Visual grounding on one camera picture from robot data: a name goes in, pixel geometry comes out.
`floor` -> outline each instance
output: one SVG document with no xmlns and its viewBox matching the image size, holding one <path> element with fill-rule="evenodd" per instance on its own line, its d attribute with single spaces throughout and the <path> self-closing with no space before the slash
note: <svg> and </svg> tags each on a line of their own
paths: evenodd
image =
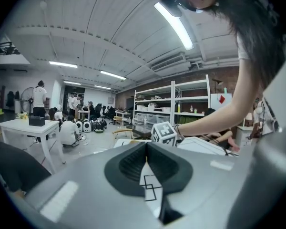
<svg viewBox="0 0 286 229">
<path fill-rule="evenodd" d="M 15 117 L 15 114 L 5 113 L 4 117 L 0 119 L 0 122 L 15 119 Z M 57 172 L 64 169 L 67 165 L 71 164 L 74 160 L 80 157 L 113 148 L 115 142 L 119 138 L 131 139 L 129 132 L 127 134 L 120 133 L 117 135 L 116 138 L 114 138 L 112 132 L 117 130 L 117 128 L 119 128 L 119 125 L 111 125 L 109 124 L 109 120 L 106 121 L 107 129 L 103 133 L 83 133 L 84 135 L 86 135 L 86 139 L 80 141 L 80 144 L 78 146 L 63 148 L 63 153 L 66 160 L 65 164 L 62 164 L 59 158 L 59 153 L 55 145 L 55 134 L 53 136 L 49 136 L 49 151 Z M 50 164 L 47 162 L 47 160 L 45 160 L 41 144 L 36 142 L 34 137 L 27 137 L 24 135 L 21 136 L 15 133 L 8 133 L 7 138 L 9 139 L 10 143 L 13 143 L 13 146 L 20 148 L 24 151 L 26 151 L 26 149 L 24 148 L 25 145 L 23 144 L 23 142 L 29 142 L 31 144 L 31 151 L 34 158 L 38 162 L 40 162 L 49 172 L 51 172 Z M 161 208 L 162 186 L 158 182 L 147 164 L 142 169 L 140 185 L 146 190 L 145 201 L 147 202 L 148 207 L 152 210 L 153 214 L 158 217 Z"/>
</svg>

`ceiling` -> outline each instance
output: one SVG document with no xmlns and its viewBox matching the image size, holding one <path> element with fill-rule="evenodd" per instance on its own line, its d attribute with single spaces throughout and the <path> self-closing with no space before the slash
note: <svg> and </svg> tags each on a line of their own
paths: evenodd
<svg viewBox="0 0 286 229">
<path fill-rule="evenodd" d="M 154 8 L 158 1 L 20 0 L 9 17 L 6 34 L 32 67 L 58 71 L 63 80 L 83 86 L 110 87 L 113 92 L 159 79 L 151 64 L 179 52 L 204 62 L 237 56 L 226 21 L 188 10 L 182 22 L 194 48 L 186 51 Z M 77 64 L 78 68 L 52 66 L 48 61 Z M 100 70 L 127 79 L 121 81 Z"/>
</svg>

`fluorescent light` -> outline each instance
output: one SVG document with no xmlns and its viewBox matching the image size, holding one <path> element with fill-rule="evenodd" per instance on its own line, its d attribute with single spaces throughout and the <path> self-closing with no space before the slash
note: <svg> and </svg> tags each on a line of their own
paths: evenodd
<svg viewBox="0 0 286 229">
<path fill-rule="evenodd" d="M 185 27 L 183 26 L 181 20 L 177 17 L 174 17 L 170 14 L 169 11 L 166 10 L 159 2 L 154 5 L 154 7 L 163 15 L 163 17 L 170 23 L 172 28 L 175 30 L 177 35 L 179 36 L 181 42 L 183 43 L 185 49 L 192 49 L 193 43 L 189 34 L 187 33 Z"/>
<path fill-rule="evenodd" d="M 76 82 L 66 82 L 66 81 L 64 81 L 64 82 L 68 83 L 68 84 L 80 85 L 80 83 L 76 83 Z"/>
<path fill-rule="evenodd" d="M 59 62 L 52 62 L 52 61 L 49 61 L 49 63 L 50 64 L 54 64 L 54 65 L 60 65 L 60 66 L 67 66 L 67 67 L 77 68 L 77 65 L 75 65 L 75 64 L 59 63 Z"/>
<path fill-rule="evenodd" d="M 111 89 L 111 88 L 109 88 L 109 87 L 104 87 L 104 86 L 97 86 L 97 85 L 95 85 L 95 87 L 99 87 L 99 88 L 104 88 L 104 89 Z"/>
<path fill-rule="evenodd" d="M 122 77 L 122 76 L 119 76 L 119 75 L 115 75 L 115 74 L 111 74 L 109 72 L 106 72 L 106 71 L 101 71 L 102 74 L 107 74 L 107 75 L 110 75 L 110 76 L 113 76 L 113 77 L 116 77 L 116 78 L 119 78 L 119 79 L 122 79 L 122 80 L 126 80 L 125 77 Z"/>
</svg>

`brick wall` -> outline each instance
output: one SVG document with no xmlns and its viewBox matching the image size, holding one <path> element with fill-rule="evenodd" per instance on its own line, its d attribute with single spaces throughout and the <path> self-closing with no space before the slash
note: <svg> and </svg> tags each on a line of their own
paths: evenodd
<svg viewBox="0 0 286 229">
<path fill-rule="evenodd" d="M 151 88 L 166 86 L 166 85 L 170 85 L 171 81 L 175 81 L 176 83 L 197 81 L 197 80 L 204 79 L 206 74 L 209 75 L 211 93 L 215 93 L 214 82 L 212 81 L 212 79 L 215 78 L 217 80 L 224 82 L 221 86 L 217 87 L 218 93 L 223 93 L 224 88 L 226 87 L 227 92 L 233 94 L 235 86 L 236 86 L 236 81 L 238 78 L 238 69 L 239 69 L 239 67 L 235 66 L 235 67 L 226 67 L 226 68 L 196 71 L 193 73 L 179 75 L 177 77 L 170 77 L 170 78 L 166 78 L 166 79 L 163 79 L 160 81 L 156 81 L 153 83 L 142 85 L 142 86 L 133 88 L 131 90 L 117 94 L 115 97 L 115 107 L 116 108 L 122 108 L 122 109 L 125 108 L 126 107 L 126 99 L 130 98 L 131 96 L 134 96 L 135 90 L 144 91 L 144 90 L 151 89 Z M 206 95 L 205 91 L 206 90 L 201 90 L 201 91 L 196 90 L 195 95 L 196 96 Z M 190 91 L 185 92 L 183 94 L 183 96 L 186 96 L 185 94 L 191 95 L 191 92 Z M 185 104 L 183 105 L 183 108 L 185 108 L 185 109 L 183 109 L 182 111 L 189 111 L 189 109 L 188 109 L 189 107 L 186 106 Z M 203 103 L 197 103 L 197 105 L 193 106 L 193 108 L 197 108 L 198 112 L 200 113 L 201 111 L 204 111 L 205 106 Z"/>
</svg>

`red object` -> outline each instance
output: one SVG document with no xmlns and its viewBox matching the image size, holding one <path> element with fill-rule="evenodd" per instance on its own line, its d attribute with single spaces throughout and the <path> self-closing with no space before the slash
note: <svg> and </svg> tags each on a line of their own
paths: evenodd
<svg viewBox="0 0 286 229">
<path fill-rule="evenodd" d="M 221 95 L 220 99 L 219 99 L 219 102 L 222 104 L 224 101 L 225 101 L 225 98 Z"/>
</svg>

